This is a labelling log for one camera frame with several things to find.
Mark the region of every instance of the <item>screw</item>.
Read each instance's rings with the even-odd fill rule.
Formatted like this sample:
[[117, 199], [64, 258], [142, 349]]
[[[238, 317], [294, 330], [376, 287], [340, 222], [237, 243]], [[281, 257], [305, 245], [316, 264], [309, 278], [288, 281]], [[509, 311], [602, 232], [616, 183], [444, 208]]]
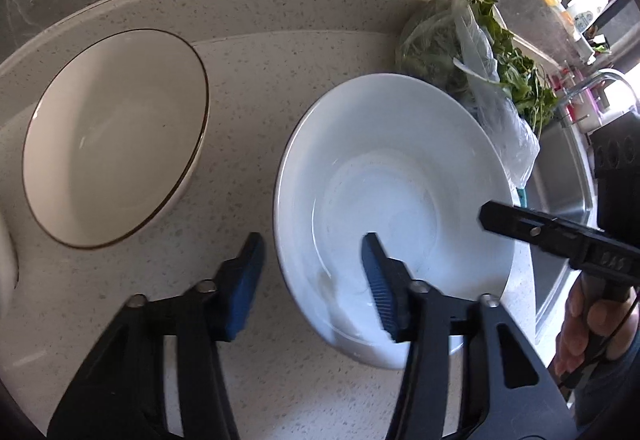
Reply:
[[200, 293], [206, 294], [208, 292], [215, 292], [218, 289], [212, 279], [203, 279], [196, 285], [196, 290]]
[[409, 289], [417, 294], [426, 294], [431, 290], [431, 286], [424, 280], [414, 279], [409, 283]]
[[134, 294], [129, 299], [127, 299], [127, 306], [129, 308], [140, 308], [146, 305], [146, 295], [144, 294]]
[[482, 294], [480, 301], [489, 308], [495, 308], [500, 305], [500, 300], [493, 294]]

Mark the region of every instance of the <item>bowl rim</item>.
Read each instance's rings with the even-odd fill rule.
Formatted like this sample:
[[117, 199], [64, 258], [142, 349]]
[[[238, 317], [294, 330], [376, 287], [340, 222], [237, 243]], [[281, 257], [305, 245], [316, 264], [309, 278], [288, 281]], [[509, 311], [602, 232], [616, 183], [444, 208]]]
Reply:
[[[151, 31], [151, 32], [164, 32], [165, 34], [168, 34], [169, 36], [173, 36], [174, 38], [176, 38], [176, 39], [180, 40], [181, 42], [183, 42], [184, 45], [186, 45], [187, 48], [189, 48], [189, 50], [191, 50], [191, 52], [193, 52], [193, 55], [196, 57], [196, 59], [198, 60], [198, 63], [200, 64], [200, 67], [202, 68], [202, 74], [204, 76], [204, 84], [205, 84], [205, 107], [204, 107], [204, 115], [203, 115], [203, 118], [202, 118], [202, 124], [200, 126], [200, 132], [198, 133], [198, 138], [196, 140], [195, 145], [193, 146], [193, 151], [191, 152], [191, 156], [189, 157], [187, 165], [184, 167], [184, 169], [180, 173], [180, 176], [178, 177], [178, 179], [174, 183], [173, 187], [169, 190], [167, 195], [164, 197], [164, 199], [162, 199], [162, 201], [156, 206], [156, 208], [148, 216], [146, 216], [139, 224], [137, 224], [135, 227], [133, 227], [133, 229], [130, 229], [126, 233], [120, 235], [119, 237], [117, 237], [117, 238], [115, 238], [113, 240], [109, 240], [108, 242], [97, 243], [95, 245], [78, 245], [76, 243], [65, 242], [65, 240], [62, 240], [62, 239], [54, 236], [40, 222], [40, 220], [38, 219], [38, 217], [35, 214], [35, 211], [33, 210], [33, 207], [31, 206], [31, 202], [29, 200], [29, 196], [27, 195], [27, 187], [26, 187], [26, 183], [25, 183], [25, 180], [24, 180], [24, 151], [26, 149], [27, 139], [28, 139], [29, 133], [31, 131], [31, 124], [33, 123], [33, 120], [35, 118], [34, 116], [38, 112], [38, 109], [40, 108], [40, 105], [42, 104], [44, 96], [47, 94], [47, 91], [49, 90], [49, 87], [51, 86], [53, 81], [55, 81], [56, 78], [62, 73], [62, 71], [65, 70], [66, 67], [71, 65], [71, 63], [73, 63], [74, 60], [78, 56], [80, 56], [82, 53], [84, 53], [85, 51], [89, 50], [93, 46], [98, 45], [98, 43], [101, 43], [101, 42], [103, 42], [105, 40], [108, 40], [110, 38], [114, 38], [116, 36], [120, 36], [122, 34], [126, 34], [127, 32], [149, 32], [149, 31]], [[202, 146], [202, 141], [204, 140], [204, 135], [205, 135], [206, 130], [207, 130], [207, 123], [209, 122], [209, 106], [210, 106], [209, 77], [207, 75], [207, 70], [206, 70], [206, 68], [204, 66], [204, 63], [202, 62], [202, 58], [197, 53], [197, 51], [194, 48], [194, 46], [191, 45], [191, 43], [189, 43], [183, 37], [179, 36], [178, 34], [176, 34], [174, 32], [170, 32], [169, 30], [164, 30], [164, 29], [155, 29], [153, 27], [138, 27], [136, 29], [120, 30], [120, 31], [115, 32], [113, 34], [109, 34], [108, 36], [105, 36], [104, 38], [101, 38], [100, 40], [97, 40], [96, 42], [93, 42], [91, 45], [83, 48], [75, 56], [73, 56], [71, 59], [69, 59], [66, 62], [66, 64], [58, 72], [56, 72], [56, 74], [51, 78], [51, 81], [49, 81], [49, 83], [47, 83], [47, 86], [43, 90], [42, 94], [40, 95], [40, 98], [38, 99], [38, 102], [36, 103], [36, 106], [33, 109], [33, 113], [31, 114], [31, 117], [29, 119], [29, 123], [27, 124], [27, 130], [25, 131], [24, 140], [22, 141], [22, 153], [21, 153], [21, 156], [20, 156], [20, 169], [21, 169], [21, 173], [22, 173], [22, 175], [21, 175], [22, 176], [22, 192], [24, 193], [24, 197], [27, 200], [27, 206], [29, 207], [29, 212], [31, 213], [31, 216], [36, 221], [36, 223], [38, 224], [40, 229], [42, 229], [49, 238], [51, 238], [52, 240], [60, 243], [61, 245], [64, 245], [64, 246], [72, 248], [72, 249], [78, 249], [78, 250], [83, 250], [83, 251], [95, 251], [97, 249], [103, 249], [103, 248], [108, 247], [110, 245], [115, 245], [116, 243], [120, 243], [121, 241], [129, 238], [131, 235], [135, 234], [140, 229], [142, 229], [142, 227], [146, 226], [168, 204], [169, 200], [171, 200], [171, 198], [174, 196], [175, 192], [178, 190], [178, 188], [180, 188], [180, 185], [183, 183], [184, 178], [187, 176], [187, 174], [189, 173], [189, 170], [193, 166], [194, 161], [196, 160], [196, 157], [198, 155], [198, 151], [200, 150], [200, 147]]]
[[[431, 83], [427, 82], [427, 81], [423, 81], [422, 79], [418, 79], [415, 77], [412, 77], [410, 75], [406, 75], [406, 74], [399, 74], [397, 72], [372, 72], [369, 74], [361, 74], [358, 75], [356, 77], [352, 77], [349, 78], [346, 81], [343, 81], [341, 83], [338, 83], [337, 85], [334, 85], [333, 87], [329, 88], [329, 90], [327, 90], [326, 92], [324, 92], [323, 94], [321, 94], [320, 97], [318, 97], [318, 99], [316, 99], [316, 101], [314, 101], [311, 106], [308, 107], [308, 109], [306, 109], [305, 113], [302, 115], [302, 117], [300, 117], [300, 119], [298, 120], [298, 122], [296, 123], [296, 126], [294, 127], [294, 129], [292, 130], [292, 132], [290, 133], [289, 136], [289, 140], [287, 141], [287, 145], [282, 153], [282, 156], [280, 157], [280, 163], [278, 165], [278, 174], [276, 175], [276, 179], [274, 182], [274, 190], [273, 190], [273, 210], [272, 210], [272, 218], [271, 218], [271, 224], [273, 226], [273, 241], [274, 241], [274, 246], [275, 246], [275, 250], [276, 250], [276, 259], [278, 260], [278, 267], [280, 270], [280, 275], [282, 276], [282, 279], [284, 280], [284, 285], [287, 288], [287, 292], [289, 292], [289, 295], [291, 296], [291, 298], [293, 299], [293, 301], [296, 303], [296, 306], [298, 307], [298, 310], [300, 311], [300, 313], [303, 315], [305, 321], [307, 322], [307, 324], [313, 328], [314, 332], [316, 333], [316, 335], [318, 335], [322, 341], [324, 341], [325, 344], [328, 344], [329, 346], [331, 346], [334, 350], [342, 353], [343, 355], [356, 360], [356, 362], [363, 362], [369, 366], [373, 366], [375, 368], [381, 368], [383, 370], [402, 370], [404, 369], [403, 366], [392, 366], [390, 363], [388, 362], [384, 362], [383, 360], [379, 360], [377, 358], [375, 358], [375, 356], [372, 357], [368, 357], [368, 359], [363, 359], [363, 358], [356, 358], [352, 352], [348, 352], [346, 349], [342, 348], [341, 346], [338, 346], [337, 344], [333, 344], [327, 337], [324, 336], [324, 334], [322, 332], [320, 332], [320, 330], [317, 328], [316, 323], [313, 322], [313, 320], [310, 318], [310, 316], [307, 314], [307, 312], [305, 310], [303, 310], [303, 306], [301, 305], [300, 301], [299, 301], [299, 297], [296, 296], [296, 294], [294, 293], [294, 290], [292, 288], [292, 286], [290, 286], [290, 282], [289, 279], [287, 278], [287, 274], [285, 273], [285, 269], [283, 268], [282, 265], [282, 253], [281, 253], [281, 240], [279, 238], [279, 232], [278, 232], [278, 201], [280, 198], [280, 188], [281, 188], [281, 184], [282, 184], [282, 175], [284, 172], [284, 168], [287, 162], [287, 158], [289, 157], [289, 151], [293, 146], [293, 142], [296, 138], [296, 136], [298, 135], [298, 133], [300, 132], [300, 130], [302, 130], [302, 127], [304, 125], [304, 123], [306, 122], [306, 120], [311, 116], [311, 113], [315, 110], [315, 108], [325, 99], [325, 97], [327, 97], [330, 93], [332, 93], [334, 90], [336, 90], [338, 87], [344, 85], [345, 83], [348, 83], [350, 81], [353, 80], [358, 80], [360, 78], [363, 77], [369, 77], [369, 76], [399, 76], [402, 78], [406, 78], [409, 79], [411, 81], [415, 81], [415, 82], [420, 82], [420, 83], [425, 83], [428, 86], [436, 89], [437, 91], [439, 91], [442, 95], [444, 95], [446, 98], [449, 98], [452, 103], [457, 104], [458, 106], [460, 106], [460, 108], [463, 110], [464, 113], [466, 113], [466, 115], [468, 116], [469, 119], [471, 119], [471, 121], [473, 121], [473, 123], [475, 125], [478, 126], [478, 128], [481, 130], [481, 134], [482, 134], [482, 138], [484, 141], [486, 141], [489, 146], [491, 147], [491, 149], [494, 151], [495, 153], [495, 158], [498, 160], [498, 163], [500, 163], [500, 157], [498, 156], [497, 151], [495, 151], [495, 146], [494, 144], [491, 142], [491, 140], [489, 139], [489, 137], [487, 136], [487, 134], [485, 133], [484, 130], [482, 130], [482, 127], [480, 127], [480, 125], [478, 124], [478, 122], [473, 118], [473, 116], [464, 109], [464, 107], [462, 107], [455, 99], [453, 99], [451, 96], [449, 96], [449, 94], [447, 94], [445, 91], [441, 90], [440, 88], [437, 88], [436, 86], [432, 85]], [[507, 179], [506, 173], [504, 174], [504, 180], [505, 183], [507, 185], [507, 189], [509, 189], [509, 181]], [[513, 244], [513, 248], [511, 251], [511, 268], [513, 268], [513, 260], [514, 260], [514, 256], [515, 256], [515, 245]], [[502, 293], [499, 294], [499, 297], [502, 297], [502, 294], [504, 293], [504, 289], [507, 285], [508, 279], [505, 280], [504, 282], [504, 287], [502, 288]], [[348, 340], [350, 341], [356, 341], [356, 342], [361, 342], [361, 341], [357, 341], [354, 338], [351, 337], [347, 337], [344, 334], [341, 333], [340, 330], [335, 330], [336, 332], [340, 333], [341, 335], [343, 335], [344, 337], [348, 338]], [[457, 352], [460, 349], [460, 347], [456, 347], [453, 349], [453, 351], [449, 351], [449, 354], [452, 354], [454, 352]]]

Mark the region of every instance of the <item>white bowl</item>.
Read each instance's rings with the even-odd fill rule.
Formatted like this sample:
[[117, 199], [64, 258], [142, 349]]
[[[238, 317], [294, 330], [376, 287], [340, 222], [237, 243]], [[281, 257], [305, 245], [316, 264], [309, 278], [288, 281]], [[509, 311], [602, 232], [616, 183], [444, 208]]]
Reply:
[[22, 157], [33, 216], [70, 247], [132, 235], [182, 194], [208, 113], [206, 72], [184, 40], [141, 29], [95, 43], [33, 112]]
[[284, 279], [328, 343], [402, 369], [408, 344], [382, 329], [362, 237], [376, 232], [389, 256], [447, 295], [501, 296], [514, 243], [481, 229], [488, 200], [510, 203], [508, 181], [465, 109], [410, 77], [352, 79], [311, 107], [284, 153], [274, 201]]

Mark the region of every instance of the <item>chrome faucet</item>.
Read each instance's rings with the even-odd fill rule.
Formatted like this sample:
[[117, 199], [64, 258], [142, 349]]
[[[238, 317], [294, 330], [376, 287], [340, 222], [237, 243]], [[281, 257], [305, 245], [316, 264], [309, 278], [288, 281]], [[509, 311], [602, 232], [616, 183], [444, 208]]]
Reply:
[[571, 88], [565, 88], [564, 96], [558, 100], [558, 104], [556, 105], [556, 107], [558, 109], [562, 109], [563, 107], [567, 106], [567, 104], [569, 104], [569, 101], [571, 101], [571, 99], [573, 99], [575, 96], [587, 90], [587, 88], [591, 88], [592, 86], [601, 83], [605, 79], [622, 81], [629, 87], [629, 90], [631, 90], [632, 94], [634, 95], [636, 99], [636, 106], [640, 104], [638, 100], [638, 94], [631, 86], [631, 83], [629, 83], [626, 76], [622, 74], [622, 72], [619, 72], [618, 70], [615, 70], [613, 68], [602, 68], [600, 70], [596, 70], [596, 72], [580, 81], [577, 85], [572, 86]]

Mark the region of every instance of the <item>kitchen sink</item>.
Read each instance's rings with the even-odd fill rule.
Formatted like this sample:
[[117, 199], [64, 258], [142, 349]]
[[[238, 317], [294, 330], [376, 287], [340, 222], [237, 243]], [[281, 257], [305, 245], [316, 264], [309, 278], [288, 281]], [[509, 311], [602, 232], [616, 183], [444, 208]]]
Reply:
[[[540, 136], [540, 154], [526, 185], [527, 206], [587, 225], [595, 194], [583, 137], [577, 128], [552, 123]], [[567, 260], [531, 248], [536, 290], [536, 334], [543, 329], [568, 282]]]

